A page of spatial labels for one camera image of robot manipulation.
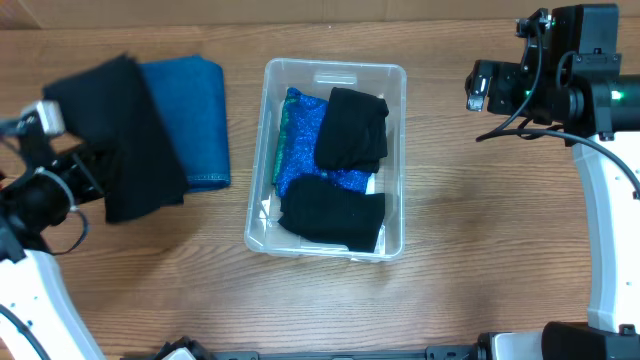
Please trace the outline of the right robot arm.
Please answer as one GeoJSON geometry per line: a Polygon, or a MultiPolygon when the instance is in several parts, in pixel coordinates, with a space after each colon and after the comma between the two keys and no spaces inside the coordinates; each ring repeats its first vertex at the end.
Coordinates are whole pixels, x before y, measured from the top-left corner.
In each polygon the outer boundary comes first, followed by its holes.
{"type": "Polygon", "coordinates": [[[639,355],[639,79],[621,73],[614,4],[542,8],[516,22],[517,63],[479,60],[467,109],[503,117],[490,138],[561,139],[582,183],[591,254],[583,322],[482,334],[458,359],[635,359],[639,355]]]}

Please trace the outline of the blue sequin garment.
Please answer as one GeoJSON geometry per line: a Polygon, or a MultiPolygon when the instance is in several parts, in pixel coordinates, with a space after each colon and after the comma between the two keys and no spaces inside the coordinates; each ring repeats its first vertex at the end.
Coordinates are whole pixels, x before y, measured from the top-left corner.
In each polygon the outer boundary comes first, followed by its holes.
{"type": "Polygon", "coordinates": [[[314,153],[320,125],[328,101],[288,88],[282,106],[272,184],[278,197],[284,197],[291,182],[303,175],[319,176],[347,190],[365,193],[370,172],[325,170],[318,167],[314,153]]]}

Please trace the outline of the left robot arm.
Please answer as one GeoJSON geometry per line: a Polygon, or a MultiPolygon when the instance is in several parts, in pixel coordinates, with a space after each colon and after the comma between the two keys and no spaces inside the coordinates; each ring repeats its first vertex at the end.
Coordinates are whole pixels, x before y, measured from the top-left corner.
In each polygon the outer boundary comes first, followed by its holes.
{"type": "Polygon", "coordinates": [[[25,173],[1,190],[1,340],[16,359],[103,359],[104,353],[73,305],[42,231],[69,214],[82,221],[78,247],[89,233],[78,205],[93,179],[75,153],[64,157],[47,135],[20,135],[8,144],[25,173]]]}

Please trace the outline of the black cloth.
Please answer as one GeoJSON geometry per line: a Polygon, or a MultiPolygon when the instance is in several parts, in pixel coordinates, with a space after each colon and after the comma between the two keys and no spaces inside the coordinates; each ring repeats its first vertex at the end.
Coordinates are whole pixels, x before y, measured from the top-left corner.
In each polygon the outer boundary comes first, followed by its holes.
{"type": "Polygon", "coordinates": [[[105,196],[108,223],[183,202],[185,172],[133,58],[121,55],[50,83],[43,96],[59,104],[68,132],[116,152],[105,196]]]}

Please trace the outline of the black garment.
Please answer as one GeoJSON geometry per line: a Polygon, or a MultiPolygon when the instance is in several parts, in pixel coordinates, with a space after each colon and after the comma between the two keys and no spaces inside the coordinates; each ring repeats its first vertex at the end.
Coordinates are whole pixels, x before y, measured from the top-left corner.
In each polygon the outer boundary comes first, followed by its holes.
{"type": "MultiPolygon", "coordinates": [[[[359,170],[376,174],[388,156],[382,98],[334,87],[320,125],[314,160],[325,170],[359,170]]],[[[281,199],[278,223],[311,242],[372,253],[385,217],[385,195],[367,195],[314,175],[291,182],[281,199]]]]}

